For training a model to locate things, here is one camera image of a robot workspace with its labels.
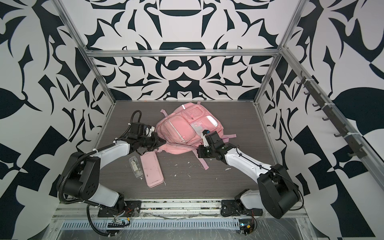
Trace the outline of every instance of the wooden table surface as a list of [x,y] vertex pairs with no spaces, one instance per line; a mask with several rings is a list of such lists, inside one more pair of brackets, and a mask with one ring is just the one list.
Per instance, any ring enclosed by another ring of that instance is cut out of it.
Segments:
[[[155,126],[165,109],[172,113],[184,102],[132,102],[118,101],[107,123],[98,147],[110,144],[127,128],[131,114],[142,111],[141,122]],[[256,110],[251,102],[202,102],[223,125],[224,134],[236,134],[230,143],[264,163],[273,164]],[[173,155],[157,153],[164,176],[164,183],[149,188],[145,179],[136,178],[128,159],[137,153],[121,157],[100,170],[100,184],[126,198],[226,198],[235,197],[244,189],[258,189],[257,184],[238,169],[215,158],[206,159],[209,166],[204,170],[192,152]]]

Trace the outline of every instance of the pink pencil case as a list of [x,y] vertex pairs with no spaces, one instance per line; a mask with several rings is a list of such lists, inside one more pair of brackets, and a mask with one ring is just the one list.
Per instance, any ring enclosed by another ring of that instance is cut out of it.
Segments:
[[145,175],[145,181],[149,187],[154,187],[164,181],[159,161],[155,152],[146,152],[140,157]]

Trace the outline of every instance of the robotic arm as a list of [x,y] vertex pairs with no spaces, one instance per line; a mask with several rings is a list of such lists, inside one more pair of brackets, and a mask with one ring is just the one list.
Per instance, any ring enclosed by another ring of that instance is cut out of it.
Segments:
[[[98,150],[94,149],[88,154],[75,152],[70,156],[57,184],[62,203],[85,201],[91,205],[103,206],[111,215],[117,215],[125,210],[124,196],[99,183],[100,169],[119,157],[137,152],[139,147],[153,151],[166,143],[154,132],[153,126],[140,122],[132,123],[132,118],[130,127],[113,144]],[[199,157],[215,157],[225,164],[238,168],[258,183],[259,190],[247,190],[238,197],[237,200],[244,209],[260,209],[264,206],[272,216],[281,218],[298,202],[300,198],[298,188],[283,166],[279,164],[271,166],[257,161],[234,145],[225,144],[216,132],[205,130],[204,134],[205,145],[199,146]],[[74,196],[76,199],[66,200],[64,194]]]

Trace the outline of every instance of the backpack strap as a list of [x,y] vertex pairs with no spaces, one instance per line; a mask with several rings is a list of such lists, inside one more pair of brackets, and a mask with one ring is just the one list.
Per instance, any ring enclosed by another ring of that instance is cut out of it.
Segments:
[[197,155],[197,149],[194,149],[192,150],[192,152],[195,154],[195,156],[197,157],[197,159],[200,161],[200,163],[203,165],[204,169],[207,170],[209,167],[207,165],[207,163],[205,162],[204,159],[202,158],[199,158],[199,156]]
[[162,114],[164,114],[164,116],[165,117],[167,117],[168,116],[168,114],[167,114],[167,112],[164,110],[164,109],[161,109],[161,111],[160,111]]
[[230,138],[234,138],[234,137],[236,137],[236,134],[223,135],[223,136],[221,137],[221,139],[223,140],[223,142],[229,142],[229,139],[230,139]]

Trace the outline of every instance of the black and white patterned wall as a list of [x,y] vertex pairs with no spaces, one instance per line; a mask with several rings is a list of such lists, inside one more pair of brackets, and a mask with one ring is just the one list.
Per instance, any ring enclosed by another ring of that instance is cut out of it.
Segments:
[[[382,1],[310,0],[289,49],[383,157]],[[260,106],[320,239],[383,239],[384,192],[282,59]]]
[[[277,48],[298,0],[66,0],[90,50]],[[271,58],[98,58],[116,99],[253,99]]]
[[50,1],[0,0],[0,59],[0,239],[39,239],[111,103]]

